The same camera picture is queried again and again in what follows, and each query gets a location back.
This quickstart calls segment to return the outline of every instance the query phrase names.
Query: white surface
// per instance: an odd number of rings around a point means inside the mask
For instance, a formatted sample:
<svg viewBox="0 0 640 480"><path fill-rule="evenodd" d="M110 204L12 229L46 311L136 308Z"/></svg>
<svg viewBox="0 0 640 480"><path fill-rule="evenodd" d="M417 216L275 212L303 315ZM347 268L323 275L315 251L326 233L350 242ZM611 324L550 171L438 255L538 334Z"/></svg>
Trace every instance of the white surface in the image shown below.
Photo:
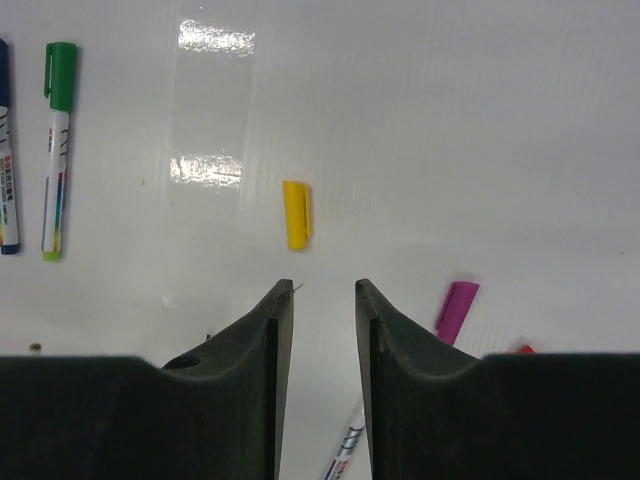
<svg viewBox="0 0 640 480"><path fill-rule="evenodd" d="M431 328L543 350L640 343L635 0L1 0L24 253L0 352L161 364L296 293L283 480L314 479L359 396L354 281ZM40 259L49 41L81 44L66 258ZM284 178L315 236L289 252ZM361 448L349 479L369 478Z"/></svg>

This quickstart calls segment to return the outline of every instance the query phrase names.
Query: cap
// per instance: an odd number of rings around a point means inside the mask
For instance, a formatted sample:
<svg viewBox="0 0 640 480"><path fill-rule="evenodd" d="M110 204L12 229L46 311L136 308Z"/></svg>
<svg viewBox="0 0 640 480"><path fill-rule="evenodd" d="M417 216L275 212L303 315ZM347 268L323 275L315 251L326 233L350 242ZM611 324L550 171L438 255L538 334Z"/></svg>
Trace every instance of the cap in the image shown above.
<svg viewBox="0 0 640 480"><path fill-rule="evenodd" d="M42 252L42 259L46 262L57 262L60 260L60 252Z"/></svg>
<svg viewBox="0 0 640 480"><path fill-rule="evenodd" d="M535 351L533 348L531 348L531 346L530 346L530 345L527 345L527 344L525 343L522 347L520 347L520 348L516 351L516 353L536 353L536 351Z"/></svg>
<svg viewBox="0 0 640 480"><path fill-rule="evenodd" d="M52 110L71 112L76 80L78 47L73 43L56 42L47 45L44 72L44 96Z"/></svg>
<svg viewBox="0 0 640 480"><path fill-rule="evenodd" d="M9 108L9 47L0 38L0 107Z"/></svg>
<svg viewBox="0 0 640 480"><path fill-rule="evenodd" d="M311 237L311 192L301 182L285 180L284 213L287 220L287 238L291 250L304 250Z"/></svg>
<svg viewBox="0 0 640 480"><path fill-rule="evenodd" d="M0 253L3 255L15 255L20 252L20 244L16 245L2 245L0 247Z"/></svg>

